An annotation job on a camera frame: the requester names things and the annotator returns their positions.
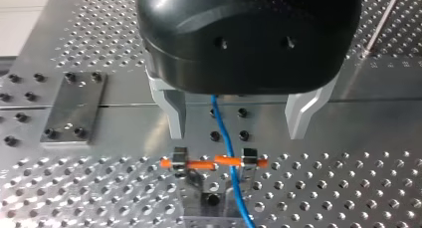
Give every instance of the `white wall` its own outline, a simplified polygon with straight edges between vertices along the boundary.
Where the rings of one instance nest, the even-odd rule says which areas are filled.
[[[48,0],[0,0],[0,57],[18,56]]]

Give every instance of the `aluminum plate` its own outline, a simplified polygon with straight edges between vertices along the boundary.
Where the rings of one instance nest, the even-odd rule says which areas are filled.
[[[284,106],[246,106],[247,118],[237,117],[238,108],[222,107],[237,154],[256,147],[270,159],[256,173],[248,201],[257,225],[422,225],[421,102],[330,103],[313,118],[306,138],[295,141],[289,139]],[[184,224],[175,182],[157,162],[177,145],[189,147],[193,159],[224,153],[222,141],[209,139],[217,130],[209,109],[188,109],[186,138],[180,141],[169,138],[158,108],[100,109],[90,150],[43,149],[37,133],[47,111],[24,111],[35,118],[27,123],[16,122],[15,112],[1,112],[1,135],[21,141],[0,147],[2,227]],[[236,138],[243,129],[249,141]],[[228,174],[223,166],[203,172],[205,187],[222,191]]]

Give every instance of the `metal bracket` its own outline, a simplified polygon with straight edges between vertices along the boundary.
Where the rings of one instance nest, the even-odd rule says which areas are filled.
[[[242,192],[248,192],[254,183],[255,171],[258,166],[257,149],[243,148],[241,159],[240,188]]]
[[[148,67],[153,67],[152,58],[145,53]],[[146,71],[149,79],[152,98],[158,106],[167,114],[170,136],[173,139],[182,139],[186,124],[186,100],[184,92],[177,91],[164,80],[152,77]]]
[[[289,95],[285,109],[291,139],[303,139],[312,116],[331,97],[338,74],[325,86],[308,93]]]
[[[246,162],[249,163],[249,161],[249,157],[246,157]],[[189,168],[189,162],[191,161],[188,160],[187,148],[175,147],[171,168],[177,179],[177,190],[182,201],[184,219],[196,220],[198,217],[207,217],[206,220],[209,220],[209,224],[213,224],[211,220],[214,218],[239,218],[240,213],[234,196],[231,195],[231,186],[226,185],[224,193],[205,192],[201,174],[197,170]]]

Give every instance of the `metal block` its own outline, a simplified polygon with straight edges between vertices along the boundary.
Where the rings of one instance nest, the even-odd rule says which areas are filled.
[[[44,146],[86,146],[94,133],[105,73],[65,73],[44,128]]]

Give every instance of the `robot end effector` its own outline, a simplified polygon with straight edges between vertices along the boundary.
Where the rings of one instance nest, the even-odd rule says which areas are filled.
[[[291,138],[329,99],[360,0],[137,0],[155,101],[182,138],[184,93],[290,95]]]

